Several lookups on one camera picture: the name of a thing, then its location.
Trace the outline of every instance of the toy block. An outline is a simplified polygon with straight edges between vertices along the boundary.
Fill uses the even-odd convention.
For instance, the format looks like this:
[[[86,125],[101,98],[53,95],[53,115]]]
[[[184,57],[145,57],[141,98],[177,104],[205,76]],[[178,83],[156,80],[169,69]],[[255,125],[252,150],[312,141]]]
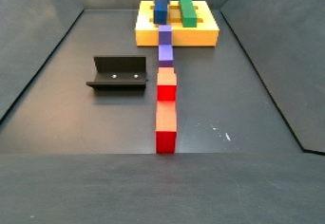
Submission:
[[[172,26],[160,25],[160,45],[172,46]]]
[[[158,73],[158,101],[177,100],[177,74]]]
[[[176,153],[177,103],[158,102],[157,110],[157,153]]]
[[[160,46],[160,67],[174,66],[173,46]]]
[[[220,28],[206,1],[193,1],[198,23],[197,28],[184,28],[180,2],[172,1],[169,5],[169,25],[173,28],[174,47],[215,47],[219,39]],[[154,2],[141,1],[137,23],[138,46],[156,47],[160,45],[160,28],[154,24]]]
[[[176,73],[176,68],[174,67],[160,67],[158,68],[158,73]]]
[[[165,25],[168,23],[169,0],[156,0],[154,23]]]
[[[180,0],[182,22],[185,28],[197,28],[197,13],[192,0]]]

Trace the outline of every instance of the white speck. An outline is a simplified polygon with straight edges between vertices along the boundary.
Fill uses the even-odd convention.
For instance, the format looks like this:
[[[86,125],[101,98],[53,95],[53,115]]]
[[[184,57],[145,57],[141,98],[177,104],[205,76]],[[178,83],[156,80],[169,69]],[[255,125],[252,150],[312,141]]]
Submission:
[[[232,141],[232,139],[231,139],[231,137],[229,137],[229,134],[228,134],[228,133],[227,133],[227,138],[228,138],[228,140],[229,140],[229,141]]]

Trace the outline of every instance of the yellow block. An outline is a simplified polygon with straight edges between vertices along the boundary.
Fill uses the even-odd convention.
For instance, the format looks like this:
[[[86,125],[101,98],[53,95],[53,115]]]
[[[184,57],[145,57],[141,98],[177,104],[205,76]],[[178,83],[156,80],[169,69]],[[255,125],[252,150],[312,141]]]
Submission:
[[[219,25],[206,1],[193,1],[198,16],[197,28],[184,28],[180,2],[169,5],[169,24],[173,27],[173,46],[176,47],[215,47],[219,39]],[[141,1],[137,23],[138,46],[160,45],[158,26],[154,24],[154,2]]]

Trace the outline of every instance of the orange block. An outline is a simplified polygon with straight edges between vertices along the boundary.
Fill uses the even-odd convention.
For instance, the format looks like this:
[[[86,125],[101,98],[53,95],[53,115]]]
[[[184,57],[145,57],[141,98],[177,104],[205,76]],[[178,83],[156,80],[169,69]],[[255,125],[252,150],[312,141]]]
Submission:
[[[157,153],[176,153],[177,103],[158,102],[157,110]]]
[[[174,67],[160,67],[158,68],[158,73],[176,73]]]
[[[177,100],[177,74],[172,69],[162,69],[158,73],[158,101]]]

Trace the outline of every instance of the black metal bracket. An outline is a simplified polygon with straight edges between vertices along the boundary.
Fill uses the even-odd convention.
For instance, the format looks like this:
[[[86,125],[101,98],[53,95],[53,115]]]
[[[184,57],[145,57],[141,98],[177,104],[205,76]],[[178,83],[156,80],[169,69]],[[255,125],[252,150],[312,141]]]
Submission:
[[[94,89],[146,89],[145,56],[95,56],[94,62],[98,73],[94,82],[87,82],[87,85]]]

